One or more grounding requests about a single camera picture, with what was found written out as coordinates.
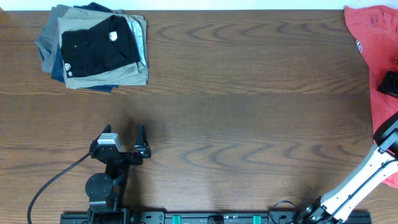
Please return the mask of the red soccer t-shirt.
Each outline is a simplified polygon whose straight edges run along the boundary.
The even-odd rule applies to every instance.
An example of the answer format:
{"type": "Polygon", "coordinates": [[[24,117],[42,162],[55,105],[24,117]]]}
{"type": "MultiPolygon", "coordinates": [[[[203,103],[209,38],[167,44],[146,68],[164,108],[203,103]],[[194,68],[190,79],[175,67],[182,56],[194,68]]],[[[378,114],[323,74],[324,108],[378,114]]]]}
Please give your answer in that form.
{"type": "Polygon", "coordinates": [[[355,9],[345,6],[348,30],[369,67],[373,131],[397,112],[397,98],[378,91],[389,71],[397,71],[397,9],[383,5],[355,9]]]}

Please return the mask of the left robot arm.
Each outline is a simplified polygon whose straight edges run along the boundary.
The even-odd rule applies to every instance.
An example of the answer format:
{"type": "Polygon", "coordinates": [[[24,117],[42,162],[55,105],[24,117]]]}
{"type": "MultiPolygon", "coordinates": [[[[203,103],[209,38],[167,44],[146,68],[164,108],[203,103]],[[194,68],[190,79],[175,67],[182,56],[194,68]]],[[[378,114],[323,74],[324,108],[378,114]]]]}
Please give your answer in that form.
{"type": "Polygon", "coordinates": [[[131,166],[143,164],[151,157],[151,149],[143,124],[139,126],[135,152],[122,152],[119,135],[107,125],[92,141],[89,155],[106,165],[105,171],[92,175],[86,182],[89,197],[89,223],[139,223],[137,213],[123,207],[124,192],[131,166]]]}

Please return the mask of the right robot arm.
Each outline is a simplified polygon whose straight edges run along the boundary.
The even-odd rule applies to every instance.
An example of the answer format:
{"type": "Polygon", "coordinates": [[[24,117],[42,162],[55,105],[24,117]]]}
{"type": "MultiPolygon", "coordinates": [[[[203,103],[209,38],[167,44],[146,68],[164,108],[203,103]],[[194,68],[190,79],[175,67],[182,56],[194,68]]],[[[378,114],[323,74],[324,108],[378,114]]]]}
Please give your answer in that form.
{"type": "Polygon", "coordinates": [[[334,189],[299,208],[294,223],[346,223],[355,207],[397,172],[397,112],[373,131],[372,139],[358,166],[334,189]]]}

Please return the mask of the grey folded garment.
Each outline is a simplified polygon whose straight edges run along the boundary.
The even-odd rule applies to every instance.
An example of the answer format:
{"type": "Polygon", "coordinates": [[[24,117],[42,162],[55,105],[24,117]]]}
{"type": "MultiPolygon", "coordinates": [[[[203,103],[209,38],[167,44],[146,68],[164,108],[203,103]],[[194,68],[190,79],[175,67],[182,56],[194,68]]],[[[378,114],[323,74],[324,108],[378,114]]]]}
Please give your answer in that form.
{"type": "Polygon", "coordinates": [[[47,23],[41,30],[38,38],[35,40],[42,71],[45,73],[50,73],[52,71],[55,62],[55,56],[59,43],[59,30],[57,19],[59,17],[62,17],[69,8],[69,6],[64,6],[61,4],[53,7],[50,11],[47,23]]]}

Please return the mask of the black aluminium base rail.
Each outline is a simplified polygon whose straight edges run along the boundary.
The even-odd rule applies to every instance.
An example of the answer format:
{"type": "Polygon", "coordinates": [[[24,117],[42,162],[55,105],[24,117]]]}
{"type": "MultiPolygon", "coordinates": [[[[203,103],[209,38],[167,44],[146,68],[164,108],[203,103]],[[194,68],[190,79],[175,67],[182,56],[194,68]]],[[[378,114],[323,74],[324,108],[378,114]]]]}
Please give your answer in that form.
{"type": "Polygon", "coordinates": [[[60,216],[61,224],[79,223],[141,223],[141,224],[272,224],[292,223],[295,212],[271,213],[164,213],[142,212],[139,215],[108,213],[90,218],[85,213],[66,213],[60,216]]]}

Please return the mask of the khaki folded garment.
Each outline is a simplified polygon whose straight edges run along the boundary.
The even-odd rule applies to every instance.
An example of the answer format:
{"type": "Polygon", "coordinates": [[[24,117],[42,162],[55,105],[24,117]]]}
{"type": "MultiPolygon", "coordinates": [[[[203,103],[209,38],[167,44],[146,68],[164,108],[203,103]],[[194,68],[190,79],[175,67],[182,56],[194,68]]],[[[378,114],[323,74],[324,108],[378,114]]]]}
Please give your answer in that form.
{"type": "MultiPolygon", "coordinates": [[[[59,17],[58,30],[59,40],[62,40],[61,36],[66,31],[76,31],[89,29],[111,17],[113,14],[110,12],[98,12],[89,11],[85,9],[78,9],[70,7],[67,12],[59,17]]],[[[121,14],[121,17],[129,21],[135,19],[142,27],[144,33],[144,50],[147,62],[147,22],[143,16],[139,15],[125,15],[121,14]]],[[[149,77],[148,63],[147,67],[144,67],[140,59],[138,62],[134,62],[130,65],[125,65],[120,68],[116,68],[112,71],[102,72],[97,75],[91,75],[88,77],[73,77],[72,68],[66,62],[63,63],[63,77],[67,88],[78,89],[88,88],[91,86],[100,85],[146,85],[149,77]]]]}

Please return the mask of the navy folded garment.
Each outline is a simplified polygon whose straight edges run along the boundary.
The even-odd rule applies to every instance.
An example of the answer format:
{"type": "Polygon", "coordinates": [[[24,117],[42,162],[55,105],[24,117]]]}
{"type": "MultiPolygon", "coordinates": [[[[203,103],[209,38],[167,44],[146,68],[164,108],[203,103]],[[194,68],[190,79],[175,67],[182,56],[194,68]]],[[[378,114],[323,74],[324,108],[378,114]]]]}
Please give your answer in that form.
{"type": "MultiPolygon", "coordinates": [[[[75,6],[76,8],[79,9],[87,9],[90,11],[99,11],[99,12],[113,12],[113,10],[104,7],[98,3],[95,2],[91,2],[89,5],[85,5],[85,6],[75,6]]],[[[62,56],[60,54],[60,46],[59,44],[57,44],[55,46],[55,62],[53,64],[53,69],[52,69],[52,74],[51,74],[51,78],[65,83],[64,77],[63,77],[63,59],[62,56]]],[[[89,90],[95,90],[95,91],[102,91],[102,92],[107,92],[107,93],[111,93],[113,88],[118,88],[118,85],[100,85],[100,86],[91,86],[88,87],[89,90]]]]}

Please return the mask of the black folded polo shirt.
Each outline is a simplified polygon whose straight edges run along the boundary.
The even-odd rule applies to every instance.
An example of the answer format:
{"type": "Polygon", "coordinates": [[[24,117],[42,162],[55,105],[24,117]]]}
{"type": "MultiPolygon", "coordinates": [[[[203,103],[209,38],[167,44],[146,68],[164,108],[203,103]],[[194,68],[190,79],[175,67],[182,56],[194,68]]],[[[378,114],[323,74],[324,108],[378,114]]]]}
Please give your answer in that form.
{"type": "Polygon", "coordinates": [[[83,78],[140,61],[127,20],[110,16],[84,30],[65,31],[60,53],[67,78],[83,78]]]}

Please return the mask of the light blue folded garment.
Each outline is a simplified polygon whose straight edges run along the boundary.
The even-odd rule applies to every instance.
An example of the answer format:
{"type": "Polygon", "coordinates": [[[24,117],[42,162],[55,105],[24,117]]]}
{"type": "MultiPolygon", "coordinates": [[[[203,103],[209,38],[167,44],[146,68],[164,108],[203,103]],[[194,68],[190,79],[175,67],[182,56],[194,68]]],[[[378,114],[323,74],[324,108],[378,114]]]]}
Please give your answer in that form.
{"type": "Polygon", "coordinates": [[[145,50],[144,50],[144,33],[142,31],[141,24],[137,20],[133,19],[129,21],[129,27],[136,41],[140,62],[144,67],[147,67],[145,50]]]}

